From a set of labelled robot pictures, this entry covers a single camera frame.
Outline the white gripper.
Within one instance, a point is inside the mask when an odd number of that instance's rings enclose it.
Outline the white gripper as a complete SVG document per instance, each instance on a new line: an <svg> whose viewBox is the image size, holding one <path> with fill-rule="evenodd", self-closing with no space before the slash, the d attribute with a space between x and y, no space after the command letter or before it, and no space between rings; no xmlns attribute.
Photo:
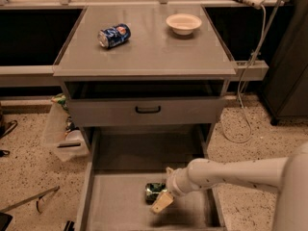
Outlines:
<svg viewBox="0 0 308 231"><path fill-rule="evenodd" d="M166 167L166 173L166 185L168 192L160 192L158 194L156 200L150 208L154 214L161 213L173 202L174 197L185 196L193 190L185 168L173 169L171 167Z"/></svg>

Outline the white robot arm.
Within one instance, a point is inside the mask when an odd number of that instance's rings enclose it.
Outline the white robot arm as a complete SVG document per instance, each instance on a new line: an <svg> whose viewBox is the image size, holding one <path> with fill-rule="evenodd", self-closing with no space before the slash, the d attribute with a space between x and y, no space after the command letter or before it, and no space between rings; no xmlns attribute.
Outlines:
<svg viewBox="0 0 308 231"><path fill-rule="evenodd" d="M308 143L289 157L235 163L194 159L184 168L167 169L167 188L151 211L161 213L176 197L231 184L276 193L272 231L308 231Z"/></svg>

